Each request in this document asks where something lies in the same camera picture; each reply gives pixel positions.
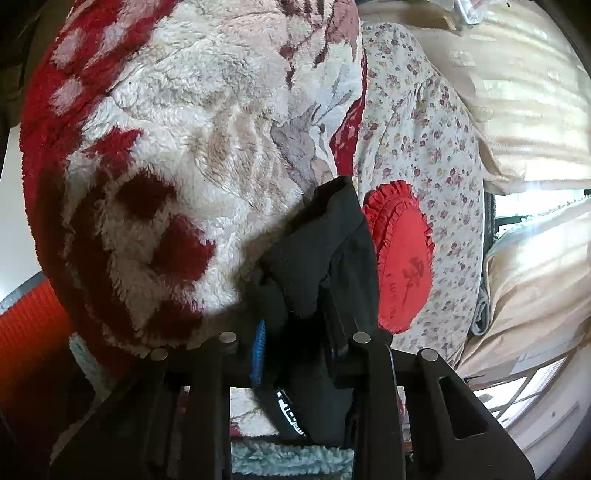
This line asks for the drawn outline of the black pants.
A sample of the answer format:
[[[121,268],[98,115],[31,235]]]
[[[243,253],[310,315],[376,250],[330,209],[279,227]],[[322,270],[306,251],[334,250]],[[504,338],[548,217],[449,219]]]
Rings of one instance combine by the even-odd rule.
[[[349,177],[335,178],[315,189],[253,272],[250,382],[281,438],[345,443],[353,391],[335,387],[332,366],[356,332],[391,343],[379,297],[367,218]]]

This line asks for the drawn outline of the light blue fluffy mat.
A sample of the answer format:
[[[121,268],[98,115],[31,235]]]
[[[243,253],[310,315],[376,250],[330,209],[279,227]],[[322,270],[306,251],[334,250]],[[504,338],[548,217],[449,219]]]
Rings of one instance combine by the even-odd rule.
[[[106,370],[90,352],[82,337],[74,333],[68,339],[69,349],[95,392],[92,410],[100,406],[114,388]],[[273,476],[287,479],[294,476],[322,476],[349,479],[353,474],[352,449],[322,446],[287,446],[264,441],[263,434],[273,433],[270,420],[256,406],[252,391],[233,389],[230,393],[230,419],[238,428],[238,440],[231,445],[232,472],[242,475]]]

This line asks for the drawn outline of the red heart ruffled pillow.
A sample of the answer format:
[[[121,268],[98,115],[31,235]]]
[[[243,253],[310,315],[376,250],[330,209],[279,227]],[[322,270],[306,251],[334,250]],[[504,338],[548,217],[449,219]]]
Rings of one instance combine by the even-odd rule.
[[[392,334],[410,329],[433,285],[435,243],[412,186],[402,180],[370,192],[363,204],[377,256],[378,323]]]

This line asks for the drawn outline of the red white floral fleece blanket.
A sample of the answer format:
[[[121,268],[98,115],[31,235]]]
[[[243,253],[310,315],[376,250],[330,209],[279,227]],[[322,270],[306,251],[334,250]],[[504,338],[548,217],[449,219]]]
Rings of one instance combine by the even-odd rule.
[[[362,96],[352,1],[77,1],[21,120],[39,264],[110,370],[228,326]]]

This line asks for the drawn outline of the small floral print quilt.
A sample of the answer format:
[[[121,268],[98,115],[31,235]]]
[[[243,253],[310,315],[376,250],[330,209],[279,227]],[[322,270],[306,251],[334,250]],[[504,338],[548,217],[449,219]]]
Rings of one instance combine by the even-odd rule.
[[[432,229],[433,287],[393,346],[428,347],[456,367],[476,309],[483,259],[479,140],[451,83],[404,26],[365,23],[367,93],[353,180],[360,197],[403,180]]]

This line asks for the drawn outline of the beige curtain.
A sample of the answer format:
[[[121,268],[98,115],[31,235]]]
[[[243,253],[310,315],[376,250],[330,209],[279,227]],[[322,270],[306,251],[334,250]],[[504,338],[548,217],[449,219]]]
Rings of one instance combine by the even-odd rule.
[[[590,185],[590,79],[538,7],[493,6],[474,29],[407,28],[451,83],[479,140],[484,196]],[[590,318],[590,204],[528,222],[483,251],[476,309],[456,368],[473,376],[575,336]]]

